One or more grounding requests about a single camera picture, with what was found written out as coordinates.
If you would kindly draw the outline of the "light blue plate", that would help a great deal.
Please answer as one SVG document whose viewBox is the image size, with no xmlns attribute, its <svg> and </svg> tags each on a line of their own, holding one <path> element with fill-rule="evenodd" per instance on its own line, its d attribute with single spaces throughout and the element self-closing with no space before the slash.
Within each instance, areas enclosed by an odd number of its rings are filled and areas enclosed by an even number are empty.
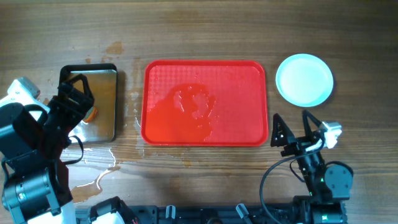
<svg viewBox="0 0 398 224">
<path fill-rule="evenodd" d="M 275 85 L 286 101 L 309 108 L 329 98 L 334 79 L 331 69 L 322 59 L 310 54 L 295 54 L 279 65 Z"/>
</svg>

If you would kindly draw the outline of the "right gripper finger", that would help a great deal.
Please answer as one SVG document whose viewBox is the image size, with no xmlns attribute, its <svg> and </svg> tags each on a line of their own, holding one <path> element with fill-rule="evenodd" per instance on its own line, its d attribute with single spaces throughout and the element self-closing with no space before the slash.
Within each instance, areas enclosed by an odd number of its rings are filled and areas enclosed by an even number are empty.
<svg viewBox="0 0 398 224">
<path fill-rule="evenodd" d="M 320 127 L 321 121 L 314 117 L 308 110 L 302 111 L 303 127 L 304 127 L 304 137 L 306 140 L 320 139 L 320 134 L 318 130 L 312 131 L 310 127 L 310 122 L 312 122 L 317 128 Z"/>
<path fill-rule="evenodd" d="M 295 142 L 295 136 L 286 125 L 282 117 L 276 113 L 273 115 L 271 134 L 271 147 L 281 147 Z"/>
</svg>

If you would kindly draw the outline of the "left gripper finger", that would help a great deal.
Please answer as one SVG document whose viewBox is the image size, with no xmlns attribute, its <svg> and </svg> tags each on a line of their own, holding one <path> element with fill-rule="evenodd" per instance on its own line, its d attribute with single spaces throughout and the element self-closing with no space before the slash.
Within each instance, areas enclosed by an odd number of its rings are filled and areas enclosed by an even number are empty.
<svg viewBox="0 0 398 224">
<path fill-rule="evenodd" d="M 82 84 L 83 84 L 83 91 L 84 91 L 84 94 L 89 98 L 89 99 L 91 99 L 91 100 L 95 100 L 95 98 L 94 98 L 94 96 L 93 96 L 93 94 L 92 94 L 92 92 L 91 92 L 91 89 L 90 89 L 90 86 L 89 86 L 89 83 L 88 83 L 88 79 L 87 79 L 87 77 L 84 75 L 84 74 L 80 74 L 80 79 L 81 79 L 81 81 L 82 81 Z"/>
<path fill-rule="evenodd" d="M 75 75 L 75 76 L 69 78 L 68 80 L 63 81 L 62 82 L 62 90 L 74 89 L 74 84 L 80 80 L 81 80 L 81 75 L 78 74 L 78 75 Z"/>
</svg>

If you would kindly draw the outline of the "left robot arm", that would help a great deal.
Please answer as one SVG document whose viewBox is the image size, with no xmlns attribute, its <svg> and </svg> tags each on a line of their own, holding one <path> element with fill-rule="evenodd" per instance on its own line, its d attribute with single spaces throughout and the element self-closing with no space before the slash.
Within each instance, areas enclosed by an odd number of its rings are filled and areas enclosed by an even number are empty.
<svg viewBox="0 0 398 224">
<path fill-rule="evenodd" d="M 15 79 L 1 98 L 1 203 L 14 223 L 138 223 L 119 198 L 109 198 L 78 212 L 69 188 L 68 167 L 80 158 L 63 161 L 70 144 L 80 148 L 86 138 L 76 127 L 95 116 L 95 98 L 87 77 L 79 73 L 59 83 L 47 103 L 26 77 Z"/>
</svg>

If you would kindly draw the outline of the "orange green sponge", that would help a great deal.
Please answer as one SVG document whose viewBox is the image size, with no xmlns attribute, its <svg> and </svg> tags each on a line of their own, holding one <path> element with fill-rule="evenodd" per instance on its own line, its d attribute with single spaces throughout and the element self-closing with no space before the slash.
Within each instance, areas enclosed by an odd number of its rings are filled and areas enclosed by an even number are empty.
<svg viewBox="0 0 398 224">
<path fill-rule="evenodd" d="M 91 107 L 89 111 L 86 113 L 86 116 L 83 118 L 83 121 L 85 123 L 90 123 L 91 121 L 93 121 L 97 111 L 98 111 L 97 108 L 95 108 L 94 106 Z"/>
</svg>

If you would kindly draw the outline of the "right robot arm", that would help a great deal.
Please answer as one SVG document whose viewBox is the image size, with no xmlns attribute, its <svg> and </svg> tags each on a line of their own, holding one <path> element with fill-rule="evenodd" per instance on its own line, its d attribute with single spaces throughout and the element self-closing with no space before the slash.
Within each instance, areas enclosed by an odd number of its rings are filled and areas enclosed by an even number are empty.
<svg viewBox="0 0 398 224">
<path fill-rule="evenodd" d="M 283 158 L 295 161 L 305 183 L 308 196 L 295 196 L 283 215 L 282 223 L 347 223 L 344 201 L 349 200 L 353 185 L 353 169 L 340 161 L 325 162 L 322 149 L 332 149 L 342 134 L 337 121 L 320 121 L 309 111 L 302 112 L 304 136 L 296 137 L 279 114 L 273 116 L 272 147 L 282 147 Z"/>
</svg>

